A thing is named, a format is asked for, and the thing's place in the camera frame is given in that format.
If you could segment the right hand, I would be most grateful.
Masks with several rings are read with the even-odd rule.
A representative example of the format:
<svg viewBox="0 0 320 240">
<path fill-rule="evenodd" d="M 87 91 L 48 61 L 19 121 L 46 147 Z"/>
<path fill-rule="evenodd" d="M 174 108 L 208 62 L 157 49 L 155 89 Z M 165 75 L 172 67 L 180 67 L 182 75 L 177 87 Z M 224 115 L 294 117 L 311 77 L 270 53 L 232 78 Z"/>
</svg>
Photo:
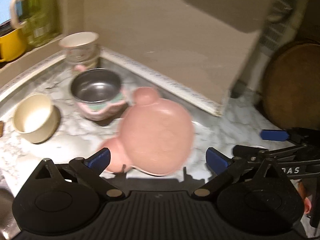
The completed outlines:
<svg viewBox="0 0 320 240">
<path fill-rule="evenodd" d="M 311 211 L 312 204 L 311 204 L 310 199 L 308 198 L 308 192 L 307 192 L 307 189 L 305 188 L 302 180 L 300 180 L 298 182 L 297 191 L 300 194 L 300 196 L 303 200 L 303 203 L 304 203 L 304 214 L 307 215 Z"/>
</svg>

